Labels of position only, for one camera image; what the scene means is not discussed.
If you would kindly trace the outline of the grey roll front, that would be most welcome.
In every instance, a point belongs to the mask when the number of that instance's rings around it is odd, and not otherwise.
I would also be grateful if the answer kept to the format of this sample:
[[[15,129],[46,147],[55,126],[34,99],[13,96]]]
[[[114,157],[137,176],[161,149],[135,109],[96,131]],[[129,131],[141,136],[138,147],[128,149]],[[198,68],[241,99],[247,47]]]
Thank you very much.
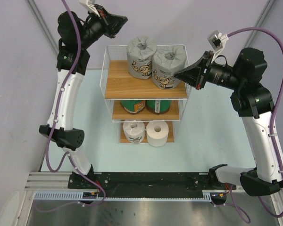
[[[159,47],[153,55],[152,82],[160,89],[174,89],[181,82],[174,74],[185,67],[184,45]]]

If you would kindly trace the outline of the grey roll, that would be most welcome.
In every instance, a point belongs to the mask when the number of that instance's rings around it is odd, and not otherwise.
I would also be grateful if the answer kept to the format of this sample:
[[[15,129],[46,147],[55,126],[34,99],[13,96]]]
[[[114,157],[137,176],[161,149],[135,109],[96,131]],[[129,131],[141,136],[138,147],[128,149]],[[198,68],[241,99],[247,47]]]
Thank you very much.
[[[132,39],[126,48],[129,74],[137,79],[146,80],[152,75],[152,59],[157,51],[155,40],[149,36]]]
[[[152,82],[160,89],[174,89],[181,82],[174,74],[185,67],[184,45],[159,47],[153,55]]]

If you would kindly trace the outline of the grey roll back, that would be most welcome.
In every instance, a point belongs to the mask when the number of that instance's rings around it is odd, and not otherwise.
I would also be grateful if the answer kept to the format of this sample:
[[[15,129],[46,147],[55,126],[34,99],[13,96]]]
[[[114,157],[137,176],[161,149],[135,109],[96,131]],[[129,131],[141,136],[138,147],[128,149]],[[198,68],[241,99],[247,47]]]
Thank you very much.
[[[137,79],[146,80],[152,75],[152,59],[157,51],[155,40],[149,36],[132,39],[126,48],[129,74]]]

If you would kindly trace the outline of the white wire wooden shelf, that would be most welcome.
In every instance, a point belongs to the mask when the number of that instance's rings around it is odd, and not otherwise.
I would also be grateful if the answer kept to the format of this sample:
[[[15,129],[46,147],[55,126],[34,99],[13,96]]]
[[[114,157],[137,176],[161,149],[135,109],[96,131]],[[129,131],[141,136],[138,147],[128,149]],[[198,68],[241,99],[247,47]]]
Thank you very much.
[[[113,122],[122,124],[126,120],[165,121],[169,133],[167,142],[175,141],[191,86],[180,82],[174,89],[160,89],[151,79],[141,80],[128,72],[126,45],[107,46],[102,64],[100,88]],[[122,106],[122,100],[171,100],[169,111],[164,114],[151,113],[144,109],[140,113],[130,114]]]

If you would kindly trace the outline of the unwrapped white paper roll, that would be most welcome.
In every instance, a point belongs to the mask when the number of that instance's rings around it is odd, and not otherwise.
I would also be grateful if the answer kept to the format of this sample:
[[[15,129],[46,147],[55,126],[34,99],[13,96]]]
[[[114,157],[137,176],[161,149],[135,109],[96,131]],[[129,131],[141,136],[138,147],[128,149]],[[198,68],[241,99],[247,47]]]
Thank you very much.
[[[153,147],[161,147],[167,142],[169,127],[165,121],[150,121],[146,127],[147,141]]]

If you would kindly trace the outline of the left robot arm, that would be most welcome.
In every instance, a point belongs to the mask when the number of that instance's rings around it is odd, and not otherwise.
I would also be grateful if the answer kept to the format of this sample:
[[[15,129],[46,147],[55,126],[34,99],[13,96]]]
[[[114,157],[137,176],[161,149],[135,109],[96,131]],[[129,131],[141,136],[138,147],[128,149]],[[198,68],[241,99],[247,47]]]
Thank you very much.
[[[78,182],[84,188],[92,187],[95,177],[89,173],[92,165],[79,151],[84,131],[74,128],[73,117],[90,59],[87,49],[102,36],[114,38],[127,21],[127,17],[111,14],[98,4],[92,5],[85,20],[69,9],[58,17],[57,89],[50,117],[39,127],[39,133],[47,138],[45,161],[48,169],[55,172],[49,161],[50,143],[54,142],[64,151],[63,157],[71,160],[75,173],[80,174]]]

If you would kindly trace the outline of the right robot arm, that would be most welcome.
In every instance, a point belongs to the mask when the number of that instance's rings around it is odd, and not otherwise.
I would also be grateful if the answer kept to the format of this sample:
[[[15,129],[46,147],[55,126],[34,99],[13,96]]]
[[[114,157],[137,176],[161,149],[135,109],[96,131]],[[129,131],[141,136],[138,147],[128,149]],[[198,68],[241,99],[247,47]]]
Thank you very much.
[[[234,66],[215,63],[213,52],[206,51],[197,62],[174,74],[197,90],[209,82],[233,91],[232,106],[243,121],[256,166],[245,169],[221,164],[210,168],[213,174],[208,184],[214,189],[230,183],[256,197],[283,188],[283,153],[276,127],[270,125],[275,105],[270,91],[260,83],[266,68],[262,51],[244,48]]]

